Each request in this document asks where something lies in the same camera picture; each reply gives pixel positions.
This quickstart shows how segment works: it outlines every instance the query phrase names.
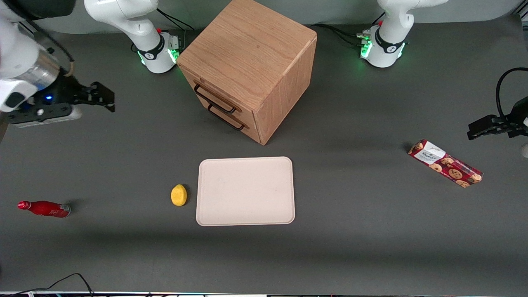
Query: table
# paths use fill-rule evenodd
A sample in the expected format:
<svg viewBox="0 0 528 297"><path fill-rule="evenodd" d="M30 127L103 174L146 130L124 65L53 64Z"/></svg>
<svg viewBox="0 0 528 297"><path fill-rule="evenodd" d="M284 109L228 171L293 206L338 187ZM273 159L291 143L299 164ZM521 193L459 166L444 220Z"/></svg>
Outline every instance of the table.
<svg viewBox="0 0 528 297"><path fill-rule="evenodd" d="M388 69L316 30L312 83L266 146L210 116L178 69L149 73L124 34L59 36L80 82L116 93L116 112L82 106L76 121L7 130L0 290L80 272L96 291L525 295L527 139L466 136L496 113L499 76L528 65L519 19L417 24ZM528 94L526 74L503 88L509 112ZM463 189L407 156L422 138L483 181ZM199 226L199 163L258 156L292 159L294 222ZM169 198L178 183L182 208ZM16 208L23 199L75 212L38 217Z"/></svg>

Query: green led light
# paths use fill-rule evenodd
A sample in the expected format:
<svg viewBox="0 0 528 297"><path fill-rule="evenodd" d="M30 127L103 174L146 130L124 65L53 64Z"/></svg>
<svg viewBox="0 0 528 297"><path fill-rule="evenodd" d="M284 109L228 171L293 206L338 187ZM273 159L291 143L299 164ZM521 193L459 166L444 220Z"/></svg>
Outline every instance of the green led light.
<svg viewBox="0 0 528 297"><path fill-rule="evenodd" d="M171 55L172 62L176 63L176 59L178 59L178 57L180 56L180 52L171 49L167 49L167 52L169 55Z"/></svg>
<svg viewBox="0 0 528 297"><path fill-rule="evenodd" d="M403 48L405 47L405 42L401 45L400 53L398 54L398 58L401 57L401 53L403 52Z"/></svg>
<svg viewBox="0 0 528 297"><path fill-rule="evenodd" d="M139 51L137 51L137 54L139 55L139 58L141 59L141 64L145 65L145 61L143 61L143 57L141 56Z"/></svg>
<svg viewBox="0 0 528 297"><path fill-rule="evenodd" d="M369 56L371 48L372 48L372 41L369 41L367 44L363 46L363 49L361 50L361 56L366 59L366 57Z"/></svg>

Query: cookie box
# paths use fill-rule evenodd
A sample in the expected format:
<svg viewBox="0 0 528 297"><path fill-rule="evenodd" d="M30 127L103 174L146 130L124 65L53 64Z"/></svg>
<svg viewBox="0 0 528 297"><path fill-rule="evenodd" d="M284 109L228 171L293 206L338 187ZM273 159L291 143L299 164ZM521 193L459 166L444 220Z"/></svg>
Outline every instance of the cookie box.
<svg viewBox="0 0 528 297"><path fill-rule="evenodd" d="M427 140L420 140L409 151L409 155L449 178L462 188L482 180L482 172L447 154Z"/></svg>

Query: lemon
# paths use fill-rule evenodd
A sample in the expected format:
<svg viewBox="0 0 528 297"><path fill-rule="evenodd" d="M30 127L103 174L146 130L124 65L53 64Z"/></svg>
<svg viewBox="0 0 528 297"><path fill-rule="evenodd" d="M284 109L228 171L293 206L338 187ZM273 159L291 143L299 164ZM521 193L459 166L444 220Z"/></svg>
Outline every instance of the lemon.
<svg viewBox="0 0 528 297"><path fill-rule="evenodd" d="M171 201L172 204L176 206L184 206L187 202L187 191L183 185L179 184L174 187L171 191Z"/></svg>

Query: wooden cabinet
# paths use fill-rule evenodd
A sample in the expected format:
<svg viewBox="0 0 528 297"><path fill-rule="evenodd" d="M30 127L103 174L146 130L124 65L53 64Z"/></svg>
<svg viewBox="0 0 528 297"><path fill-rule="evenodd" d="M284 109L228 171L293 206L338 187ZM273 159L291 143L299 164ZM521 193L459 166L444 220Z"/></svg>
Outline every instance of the wooden cabinet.
<svg viewBox="0 0 528 297"><path fill-rule="evenodd" d="M310 84L316 41L253 0L233 0L177 63L211 116L264 145Z"/></svg>

